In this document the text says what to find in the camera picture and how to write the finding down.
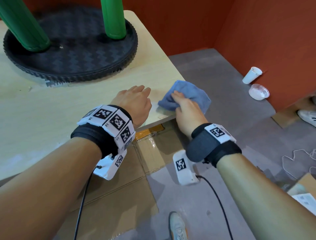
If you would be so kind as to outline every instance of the black round tray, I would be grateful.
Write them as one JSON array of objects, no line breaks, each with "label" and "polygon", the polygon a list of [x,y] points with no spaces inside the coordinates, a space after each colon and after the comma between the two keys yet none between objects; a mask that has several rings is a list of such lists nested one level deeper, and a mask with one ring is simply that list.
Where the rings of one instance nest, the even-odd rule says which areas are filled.
[{"label": "black round tray", "polygon": [[52,42],[46,51],[27,51],[10,30],[3,41],[8,58],[36,77],[54,82],[98,79],[121,70],[137,50],[137,33],[127,20],[124,39],[107,37],[100,9],[77,6],[38,21]]}]

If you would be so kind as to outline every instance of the green pillar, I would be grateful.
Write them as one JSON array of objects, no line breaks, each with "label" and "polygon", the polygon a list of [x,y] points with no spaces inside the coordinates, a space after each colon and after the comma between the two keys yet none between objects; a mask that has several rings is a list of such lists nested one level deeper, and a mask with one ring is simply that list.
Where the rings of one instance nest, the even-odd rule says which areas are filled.
[{"label": "green pillar", "polygon": [[0,17],[25,49],[40,52],[50,46],[48,36],[22,0],[0,0]]},{"label": "green pillar", "polygon": [[122,39],[126,36],[122,0],[101,0],[105,33],[109,38]]}]

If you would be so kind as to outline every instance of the plastic cup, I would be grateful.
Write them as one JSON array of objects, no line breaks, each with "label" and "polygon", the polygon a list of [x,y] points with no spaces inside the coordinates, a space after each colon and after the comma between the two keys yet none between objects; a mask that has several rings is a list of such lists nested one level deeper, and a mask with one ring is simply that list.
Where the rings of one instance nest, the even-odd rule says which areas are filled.
[{"label": "plastic cup", "polygon": [[269,91],[260,84],[253,84],[249,89],[249,95],[258,101],[268,98],[270,96]]},{"label": "plastic cup", "polygon": [[257,67],[252,67],[249,72],[246,74],[246,76],[243,78],[242,82],[245,84],[251,83],[253,80],[255,80],[257,77],[259,77],[262,74],[262,71]]}]

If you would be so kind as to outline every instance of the tabletop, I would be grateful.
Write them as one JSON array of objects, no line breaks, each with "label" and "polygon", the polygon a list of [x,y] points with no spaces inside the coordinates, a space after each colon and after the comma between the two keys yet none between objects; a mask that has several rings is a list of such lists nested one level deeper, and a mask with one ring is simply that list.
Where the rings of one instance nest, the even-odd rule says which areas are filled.
[{"label": "tabletop", "polygon": [[[85,113],[109,104],[120,90],[134,85],[152,89],[153,107],[139,130],[175,117],[157,102],[176,80],[184,79],[135,13],[126,10],[124,15],[138,34],[136,56],[122,71],[95,81],[47,87],[43,79],[14,66],[0,49],[0,180],[24,171],[69,140]],[[0,39],[7,29],[0,21]]]}]

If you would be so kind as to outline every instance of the towel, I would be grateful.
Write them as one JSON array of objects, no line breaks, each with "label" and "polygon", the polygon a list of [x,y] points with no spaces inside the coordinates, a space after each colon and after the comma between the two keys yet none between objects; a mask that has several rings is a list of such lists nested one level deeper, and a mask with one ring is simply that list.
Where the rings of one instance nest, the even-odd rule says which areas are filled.
[{"label": "towel", "polygon": [[210,98],[202,89],[199,89],[192,83],[177,80],[163,97],[163,99],[158,102],[158,105],[169,111],[175,111],[176,108],[179,107],[179,104],[177,104],[171,96],[171,93],[173,93],[175,90],[183,93],[186,98],[189,98],[192,101],[196,102],[202,110],[203,114],[206,113],[211,104]]}]

